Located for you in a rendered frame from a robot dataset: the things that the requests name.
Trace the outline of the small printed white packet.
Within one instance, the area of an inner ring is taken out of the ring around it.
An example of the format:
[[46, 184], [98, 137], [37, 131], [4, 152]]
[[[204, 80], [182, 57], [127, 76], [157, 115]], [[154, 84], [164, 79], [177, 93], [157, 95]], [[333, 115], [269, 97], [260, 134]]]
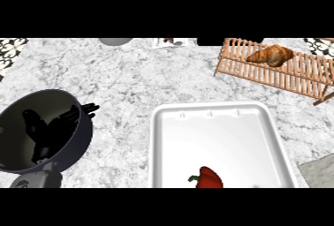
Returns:
[[152, 39], [152, 47], [155, 49], [185, 47], [186, 45], [188, 45], [186, 38], [154, 38]]

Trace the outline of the grey round object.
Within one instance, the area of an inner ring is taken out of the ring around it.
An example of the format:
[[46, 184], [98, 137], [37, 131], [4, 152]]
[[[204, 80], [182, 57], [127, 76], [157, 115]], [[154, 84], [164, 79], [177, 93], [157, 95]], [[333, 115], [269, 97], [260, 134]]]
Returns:
[[132, 41], [132, 38], [100, 38], [99, 41], [106, 46], [121, 46]]

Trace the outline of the wooden slatted tiered shelf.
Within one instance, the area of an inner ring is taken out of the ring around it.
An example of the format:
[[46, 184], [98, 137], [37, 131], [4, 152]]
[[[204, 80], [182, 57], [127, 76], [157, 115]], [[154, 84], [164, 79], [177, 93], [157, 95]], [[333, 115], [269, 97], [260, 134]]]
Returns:
[[216, 73], [225, 73], [251, 80], [270, 87], [316, 99], [318, 106], [334, 97], [334, 61], [297, 51], [285, 55], [293, 57], [279, 67], [266, 62], [250, 62], [248, 58], [262, 59], [266, 49], [273, 46], [241, 38], [228, 38], [217, 58]]

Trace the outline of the brown croissant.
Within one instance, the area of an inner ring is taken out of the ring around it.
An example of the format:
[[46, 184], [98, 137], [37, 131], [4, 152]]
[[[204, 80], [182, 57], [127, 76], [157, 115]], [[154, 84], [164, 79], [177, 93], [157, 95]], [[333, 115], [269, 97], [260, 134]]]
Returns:
[[247, 61], [257, 64], [267, 64], [270, 67], [281, 67], [293, 57], [294, 51], [273, 44], [266, 49], [256, 51], [247, 57]]

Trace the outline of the dark round bowl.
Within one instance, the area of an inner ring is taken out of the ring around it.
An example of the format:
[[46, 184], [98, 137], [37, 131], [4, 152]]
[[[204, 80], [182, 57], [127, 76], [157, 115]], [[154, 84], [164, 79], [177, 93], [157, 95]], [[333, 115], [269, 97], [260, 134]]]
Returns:
[[[72, 136], [52, 158], [41, 164], [31, 161], [35, 143], [27, 135], [22, 117], [25, 109], [32, 109], [46, 123], [77, 107], [78, 119]], [[75, 97], [59, 89], [40, 90], [21, 97], [0, 113], [0, 171], [27, 174], [43, 169], [49, 162], [58, 163], [64, 172], [80, 160], [93, 137], [93, 122], [84, 113]]]

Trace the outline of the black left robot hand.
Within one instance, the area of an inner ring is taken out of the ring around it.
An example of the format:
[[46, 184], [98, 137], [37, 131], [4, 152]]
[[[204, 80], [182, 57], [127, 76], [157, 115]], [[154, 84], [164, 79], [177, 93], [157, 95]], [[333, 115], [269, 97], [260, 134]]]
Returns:
[[44, 122], [32, 109], [27, 109], [22, 112], [27, 135], [35, 143], [31, 157], [31, 161], [35, 164], [50, 159], [65, 146], [78, 124], [80, 109], [93, 118], [99, 106], [95, 103], [84, 104], [81, 107], [72, 105], [69, 110], [55, 117], [49, 123]]

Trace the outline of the red bell pepper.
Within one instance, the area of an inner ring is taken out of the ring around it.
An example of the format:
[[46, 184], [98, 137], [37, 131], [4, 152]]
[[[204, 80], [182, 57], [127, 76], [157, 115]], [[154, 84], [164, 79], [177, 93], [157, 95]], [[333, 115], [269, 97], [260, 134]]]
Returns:
[[197, 188], [222, 188], [223, 187], [223, 182], [222, 179], [217, 175], [217, 173], [207, 167], [202, 166], [199, 168], [199, 175], [198, 176], [191, 176], [188, 178], [188, 181], [197, 181]]

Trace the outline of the white rectangular tray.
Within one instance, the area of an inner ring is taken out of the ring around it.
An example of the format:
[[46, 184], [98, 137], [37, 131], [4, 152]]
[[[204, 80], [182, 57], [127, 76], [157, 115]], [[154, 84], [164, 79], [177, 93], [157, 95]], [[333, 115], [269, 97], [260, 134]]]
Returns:
[[256, 101], [164, 104], [151, 116], [149, 187], [192, 188], [207, 166], [226, 188], [296, 188], [267, 107]]

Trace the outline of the grey stone slab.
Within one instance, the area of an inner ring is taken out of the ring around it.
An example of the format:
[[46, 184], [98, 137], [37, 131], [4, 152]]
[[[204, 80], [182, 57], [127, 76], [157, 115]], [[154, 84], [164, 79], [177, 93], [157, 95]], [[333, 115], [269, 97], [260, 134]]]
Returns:
[[299, 169], [312, 188], [334, 188], [334, 154], [301, 164]]

